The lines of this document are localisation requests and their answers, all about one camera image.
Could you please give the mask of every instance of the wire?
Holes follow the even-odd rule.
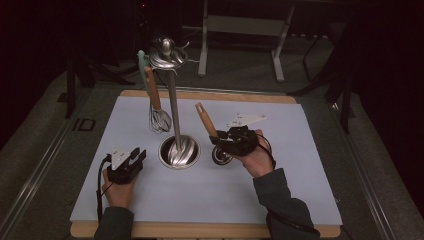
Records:
[[[189,38],[189,37],[191,37],[191,36],[196,35],[197,33],[200,33],[200,31],[201,31],[201,29],[196,29],[196,30],[195,30],[195,31],[193,31],[192,33],[188,33],[188,34],[186,34],[186,35],[182,36],[181,38],[182,38],[182,39],[187,39],[187,38]]]
[[[112,185],[113,185],[113,183],[111,183],[109,186],[107,186],[107,188],[103,191],[102,196],[105,195],[107,190],[109,190],[109,188],[112,187]]]
[[[162,74],[159,74],[158,72],[154,72],[156,73],[157,78],[159,79],[159,81],[166,87],[166,89],[168,89],[168,85],[162,80],[161,76]]]
[[[341,226],[340,226],[340,228],[342,229],[342,231],[343,231],[343,232],[345,232],[345,233],[346,233],[347,237],[348,237],[350,240],[353,240],[352,235],[350,235],[350,233],[347,231],[347,229],[346,229],[346,227],[345,227],[344,225],[341,225]]]
[[[187,59],[187,62],[194,62],[194,63],[199,63],[199,60],[193,60],[193,59]]]
[[[262,150],[264,150],[267,154],[268,154],[268,156],[269,156],[269,158],[271,159],[271,163],[272,163],[272,166],[274,167],[274,169],[275,169],[275,165],[277,165],[277,162],[274,160],[274,157],[272,156],[272,147],[271,147],[271,143],[268,141],[268,139],[266,139],[264,136],[262,136],[262,135],[259,135],[259,134],[256,134],[257,136],[259,136],[259,137],[261,137],[261,138],[263,138],[264,140],[265,140],[265,142],[268,144],[268,146],[269,146],[269,150],[268,149],[266,149],[264,146],[262,146],[260,143],[258,143],[258,147],[260,147]]]
[[[105,165],[106,162],[110,161],[110,155],[108,154],[103,160],[102,163],[100,164],[99,167],[99,172],[97,175],[97,191],[96,191],[96,197],[97,197],[97,219],[100,223],[100,220],[102,220],[103,217],[103,202],[102,202],[102,171],[103,171],[103,166]]]
[[[295,229],[303,231],[303,232],[308,232],[308,233],[318,235],[318,237],[321,236],[321,233],[318,230],[316,230],[315,228],[308,227],[306,225],[290,221],[290,220],[283,218],[282,216],[278,215],[277,213],[271,211],[270,209],[268,209],[268,213],[269,213],[270,216],[274,217],[277,221],[279,221],[280,223],[282,223],[284,225],[290,226],[292,228],[295,228]]]

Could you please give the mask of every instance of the hand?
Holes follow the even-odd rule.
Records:
[[[270,147],[268,143],[265,141],[262,130],[258,129],[255,131],[258,136],[259,144],[265,147],[268,151]],[[261,177],[267,173],[274,171],[274,166],[268,154],[261,149],[260,147],[256,147],[255,151],[249,153],[246,156],[239,157],[233,156],[234,158],[240,160],[243,163],[243,166],[247,169],[247,171],[253,177]]]
[[[130,183],[122,185],[112,184],[107,177],[106,169],[103,170],[103,178],[105,183],[102,186],[102,191],[106,191],[105,195],[109,205],[111,207],[129,208],[133,199],[134,185],[137,181],[138,174]]]

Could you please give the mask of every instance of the metal stand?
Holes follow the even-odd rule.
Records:
[[[165,166],[171,169],[185,169],[196,163],[200,156],[199,143],[193,137],[181,135],[180,133],[175,69],[185,63],[187,54],[182,48],[174,48],[173,41],[167,38],[163,39],[161,43],[158,43],[157,48],[161,52],[152,51],[149,61],[152,67],[167,71],[169,101],[174,124],[174,136],[165,139],[160,145],[159,159]]]
[[[208,31],[228,32],[241,34],[256,34],[264,36],[278,36],[277,48],[272,50],[271,57],[274,65],[275,76],[278,82],[284,81],[283,69],[281,67],[280,54],[284,41],[290,27],[295,6],[290,6],[285,20],[252,19],[241,17],[227,17],[208,15],[208,1],[203,1],[203,26],[202,26],[202,49],[200,52],[200,62],[198,76],[206,75],[206,65],[208,60]]]

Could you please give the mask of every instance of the whisk handle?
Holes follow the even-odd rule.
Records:
[[[145,66],[144,71],[147,74],[147,86],[149,88],[150,101],[152,101],[152,106],[154,110],[161,110],[159,91],[156,85],[155,75],[153,74],[153,69],[151,67]]]

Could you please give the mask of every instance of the white board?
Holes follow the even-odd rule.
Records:
[[[252,177],[238,160],[224,166],[211,158],[213,145],[195,104],[199,100],[178,99],[182,134],[194,137],[201,146],[199,160],[190,168],[173,170],[158,157],[160,144],[171,133],[149,130],[148,98],[119,97],[81,193],[71,221],[97,221],[97,172],[112,147],[132,151],[147,150],[131,210],[135,221],[178,223],[264,224],[266,210],[259,205]],[[316,225],[341,225],[341,217],[304,111],[299,104],[251,103],[200,100],[217,130],[228,130],[227,123],[237,113],[266,115],[266,120],[249,129],[262,129],[271,142],[277,168],[284,168],[292,196],[309,207]],[[162,108],[171,115],[169,101]]]

